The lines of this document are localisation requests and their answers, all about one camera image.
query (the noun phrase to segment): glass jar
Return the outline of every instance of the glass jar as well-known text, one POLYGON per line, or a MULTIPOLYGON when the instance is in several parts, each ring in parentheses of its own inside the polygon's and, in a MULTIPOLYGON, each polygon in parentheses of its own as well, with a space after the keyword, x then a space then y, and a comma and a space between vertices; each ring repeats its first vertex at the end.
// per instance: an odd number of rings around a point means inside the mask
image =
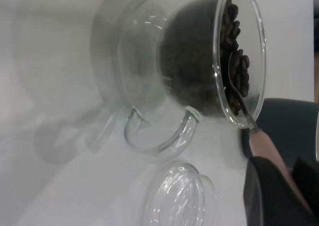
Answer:
MULTIPOLYGON (((124 134, 128 145, 148 160, 175 157, 200 121, 223 119, 248 127, 242 111, 232 111, 222 81, 228 74, 220 45, 229 1, 143 0, 124 21, 116 60, 121 90, 133 105, 124 134), (143 121, 175 133, 162 144, 141 146, 136 137, 143 121)), ((256 0, 232 3, 238 6, 239 49, 250 58, 245 100, 256 119, 266 77, 264 28, 256 0)))

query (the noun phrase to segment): pile of coffee beans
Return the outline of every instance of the pile of coffee beans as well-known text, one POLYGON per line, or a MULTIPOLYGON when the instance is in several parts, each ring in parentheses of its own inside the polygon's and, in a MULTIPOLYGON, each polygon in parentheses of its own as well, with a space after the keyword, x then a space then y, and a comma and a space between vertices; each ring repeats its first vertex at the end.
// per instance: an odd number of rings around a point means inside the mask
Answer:
POLYGON ((246 97, 249 91, 248 68, 250 64, 249 57, 243 55, 242 49, 238 50, 237 37, 240 34, 240 22, 235 20, 237 15, 238 6, 232 4, 232 0, 227 0, 220 32, 220 60, 225 94, 228 104, 235 115, 239 114, 241 106, 230 90, 228 65, 233 85, 243 97, 246 97))
MULTIPOLYGON (((159 68, 169 94, 183 106, 191 106, 204 115, 220 112, 212 66, 216 4, 216 0, 201 0, 179 11, 168 23, 159 49, 159 68)), ((227 0, 220 33, 220 60, 227 100, 236 115, 241 108, 229 91, 229 62, 234 86, 243 96, 249 90, 249 58, 238 50, 236 40, 240 34, 237 14, 238 6, 227 0)))

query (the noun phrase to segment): glass handle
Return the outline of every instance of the glass handle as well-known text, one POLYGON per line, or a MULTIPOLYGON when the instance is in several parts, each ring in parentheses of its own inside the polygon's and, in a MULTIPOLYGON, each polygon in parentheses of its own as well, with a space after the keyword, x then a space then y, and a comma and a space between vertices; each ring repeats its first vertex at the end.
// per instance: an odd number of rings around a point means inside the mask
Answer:
POLYGON ((139 147, 135 145, 133 141, 138 135, 143 122, 144 119, 133 109, 124 128, 125 141, 134 151, 145 156, 145 160, 156 162, 172 159, 180 154, 190 143, 195 133, 198 120, 193 113, 187 111, 174 135, 166 142, 150 148, 139 147))

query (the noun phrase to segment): jar opening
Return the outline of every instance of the jar opening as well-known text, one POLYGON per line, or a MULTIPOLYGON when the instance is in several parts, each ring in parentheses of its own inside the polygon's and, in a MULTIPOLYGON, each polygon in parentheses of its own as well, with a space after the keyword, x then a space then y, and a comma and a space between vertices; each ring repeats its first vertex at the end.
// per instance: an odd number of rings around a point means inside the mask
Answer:
MULTIPOLYGON (((256 0, 232 0, 234 4, 238 5, 238 16, 241 17, 240 24, 247 26, 248 22, 250 26, 246 29, 242 28, 241 30, 246 31, 246 34, 241 31, 240 35, 245 37, 245 41, 238 40, 239 49, 243 48, 245 52, 249 52, 249 57, 253 58, 251 61, 251 68, 249 71, 253 73, 250 74, 250 82, 253 84, 250 85, 252 89, 252 96, 247 99, 249 110, 253 113, 254 119, 256 119, 261 111, 263 104, 264 88, 265 88, 265 76, 266 76, 266 40, 264 35, 263 23, 260 15, 260 11, 257 5, 256 0)), ((244 118, 243 114, 236 116, 232 111, 230 104, 227 100, 225 94, 225 86, 222 81, 222 64, 221 64, 221 40, 220 34, 222 31, 222 22, 225 6, 227 5, 227 0, 218 0, 216 7, 216 15, 214 20, 214 29, 213 29, 213 69, 215 72, 216 78, 216 88, 218 96, 220 99, 221 108, 227 118, 227 120, 240 128, 248 128, 248 123, 244 118)))

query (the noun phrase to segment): glass rim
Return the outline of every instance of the glass rim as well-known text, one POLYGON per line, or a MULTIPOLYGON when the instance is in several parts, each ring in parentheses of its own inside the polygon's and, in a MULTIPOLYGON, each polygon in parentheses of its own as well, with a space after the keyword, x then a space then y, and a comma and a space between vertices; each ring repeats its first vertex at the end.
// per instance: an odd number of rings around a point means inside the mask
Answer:
MULTIPOLYGON (((232 112, 227 98, 226 94, 224 92, 224 86, 222 82, 222 76, 221 76, 221 69, 220 69, 220 31, 221 31, 221 23, 222 23, 222 17, 225 9, 227 0, 218 0, 217 7, 216 7, 216 15, 214 19, 214 26, 213 26, 213 69, 215 72, 216 77, 216 86, 217 86, 217 92, 220 99, 221 108, 227 118, 227 120, 240 127, 240 128, 248 128, 249 124, 247 122, 242 122, 239 120, 235 114, 232 112)), ((259 93, 258 103, 256 106, 256 109, 253 113, 253 118, 256 120, 262 105, 264 101, 264 92, 265 92, 265 83, 266 83, 266 38, 265 38, 265 32, 264 32, 264 25, 262 22, 260 10, 257 4, 256 0, 250 0, 252 3, 252 6, 254 8, 254 13, 256 16, 257 24, 258 24, 258 30, 259 30, 259 37, 260 37, 260 43, 261 43, 261 64, 262 64, 262 74, 263 74, 263 85, 261 87, 261 91, 259 93)))

